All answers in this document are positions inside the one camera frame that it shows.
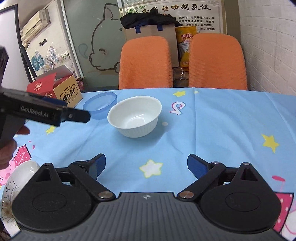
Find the person's left hand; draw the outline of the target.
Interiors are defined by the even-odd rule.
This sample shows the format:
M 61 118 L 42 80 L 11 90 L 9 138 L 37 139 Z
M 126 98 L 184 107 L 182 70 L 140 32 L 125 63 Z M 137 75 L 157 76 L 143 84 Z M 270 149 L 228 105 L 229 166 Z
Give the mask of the person's left hand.
M 28 135 L 30 133 L 30 130 L 26 126 L 22 126 L 18 132 L 17 135 Z M 9 161 L 12 159 L 13 153 L 17 149 L 17 143 L 12 138 L 5 146 L 1 148 L 1 154 L 0 154 L 0 165 L 1 170 L 6 169 L 9 166 Z

